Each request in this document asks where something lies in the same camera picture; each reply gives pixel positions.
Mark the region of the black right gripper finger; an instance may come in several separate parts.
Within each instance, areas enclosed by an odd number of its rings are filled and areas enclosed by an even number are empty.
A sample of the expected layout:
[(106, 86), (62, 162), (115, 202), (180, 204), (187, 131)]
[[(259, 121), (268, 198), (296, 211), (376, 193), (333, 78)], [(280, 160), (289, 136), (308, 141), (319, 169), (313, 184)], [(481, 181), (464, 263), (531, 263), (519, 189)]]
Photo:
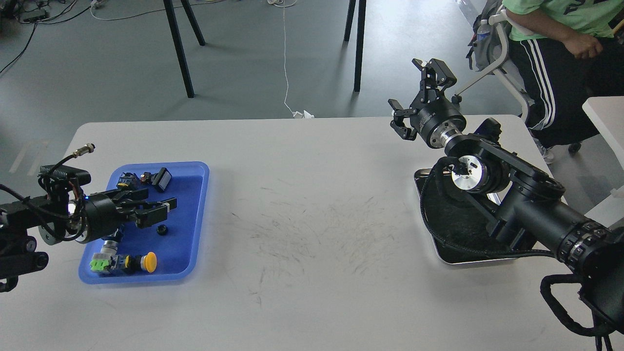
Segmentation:
[(418, 131), (413, 128), (407, 127), (404, 124), (405, 118), (416, 117), (419, 113), (419, 109), (416, 108), (408, 108), (404, 109), (401, 104), (395, 100), (394, 98), (388, 99), (388, 104), (392, 107), (392, 122), (390, 122), (390, 126), (395, 130), (397, 135), (399, 135), (403, 140), (411, 140), (414, 141), (418, 135)]
[(438, 58), (427, 62), (413, 58), (412, 64), (421, 72), (420, 89), (411, 103), (413, 106), (425, 106), (445, 98), (445, 90), (458, 81), (448, 65)]

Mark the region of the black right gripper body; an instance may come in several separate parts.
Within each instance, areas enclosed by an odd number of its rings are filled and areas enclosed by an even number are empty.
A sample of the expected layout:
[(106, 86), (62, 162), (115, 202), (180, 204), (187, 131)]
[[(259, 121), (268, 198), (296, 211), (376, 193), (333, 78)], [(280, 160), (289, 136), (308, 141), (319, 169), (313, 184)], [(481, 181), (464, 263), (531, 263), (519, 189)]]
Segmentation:
[(455, 129), (461, 133), (466, 128), (466, 118), (446, 97), (427, 102), (416, 97), (410, 105), (416, 113), (409, 118), (410, 125), (417, 131), (428, 147), (443, 148), (443, 133)]

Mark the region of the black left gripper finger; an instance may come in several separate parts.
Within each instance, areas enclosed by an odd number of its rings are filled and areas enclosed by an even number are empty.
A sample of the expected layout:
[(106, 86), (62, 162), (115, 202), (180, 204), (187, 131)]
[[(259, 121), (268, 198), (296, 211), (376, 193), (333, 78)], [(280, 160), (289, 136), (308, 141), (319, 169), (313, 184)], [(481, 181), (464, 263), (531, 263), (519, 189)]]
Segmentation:
[(144, 202), (149, 197), (149, 189), (111, 189), (104, 191), (103, 194), (106, 195), (114, 204), (122, 204), (123, 202), (131, 201)]
[(129, 201), (131, 219), (139, 229), (150, 227), (167, 220), (168, 213), (177, 208), (177, 198), (171, 197), (161, 201)]

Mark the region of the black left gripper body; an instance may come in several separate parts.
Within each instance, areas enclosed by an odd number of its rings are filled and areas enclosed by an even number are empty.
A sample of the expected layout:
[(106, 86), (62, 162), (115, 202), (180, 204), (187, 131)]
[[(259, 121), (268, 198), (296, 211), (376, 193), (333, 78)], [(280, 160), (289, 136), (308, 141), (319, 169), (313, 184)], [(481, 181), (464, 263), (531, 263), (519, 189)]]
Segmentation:
[(97, 193), (85, 204), (85, 229), (76, 242), (87, 244), (115, 233), (121, 224), (131, 220), (136, 207), (125, 200), (113, 200), (113, 194)]

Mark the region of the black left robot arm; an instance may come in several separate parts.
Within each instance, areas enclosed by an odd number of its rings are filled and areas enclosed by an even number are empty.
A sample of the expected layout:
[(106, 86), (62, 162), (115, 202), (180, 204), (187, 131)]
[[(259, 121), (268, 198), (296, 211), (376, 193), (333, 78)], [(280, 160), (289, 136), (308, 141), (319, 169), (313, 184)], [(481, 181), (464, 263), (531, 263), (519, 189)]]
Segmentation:
[(43, 228), (41, 238), (49, 245), (64, 241), (89, 243), (112, 235), (122, 224), (134, 222), (138, 228), (165, 221), (177, 207), (177, 199), (147, 201), (148, 189), (109, 190), (84, 195), (77, 191), (75, 210), (69, 213), (68, 190), (40, 197), (17, 196), (17, 201), (1, 206), (1, 291), (7, 293), (19, 277), (44, 269), (47, 253), (37, 251), (37, 240), (27, 233)]

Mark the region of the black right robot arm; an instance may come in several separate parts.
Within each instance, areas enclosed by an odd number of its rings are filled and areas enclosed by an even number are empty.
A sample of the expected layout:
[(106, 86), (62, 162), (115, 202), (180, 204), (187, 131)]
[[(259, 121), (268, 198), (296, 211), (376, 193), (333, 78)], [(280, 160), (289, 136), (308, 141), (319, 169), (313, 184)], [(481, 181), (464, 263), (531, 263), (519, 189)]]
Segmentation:
[[(489, 258), (542, 256), (562, 262), (570, 273), (542, 278), (542, 297), (569, 331), (595, 338), (598, 351), (610, 351), (610, 334), (623, 332), (623, 233), (563, 203), (562, 184), (501, 147), (501, 125), (494, 118), (464, 134), (466, 119), (445, 96), (457, 82), (445, 62), (414, 58), (412, 64), (421, 73), (419, 93), (408, 108), (388, 100), (390, 126), (405, 140), (421, 137), (428, 147), (444, 150), (417, 183), (432, 238), (455, 251)], [(443, 210), (444, 224), (431, 224), (431, 207), (440, 204), (485, 219), (488, 237), (505, 249), (458, 244), (461, 221), (452, 218), (451, 210)]]

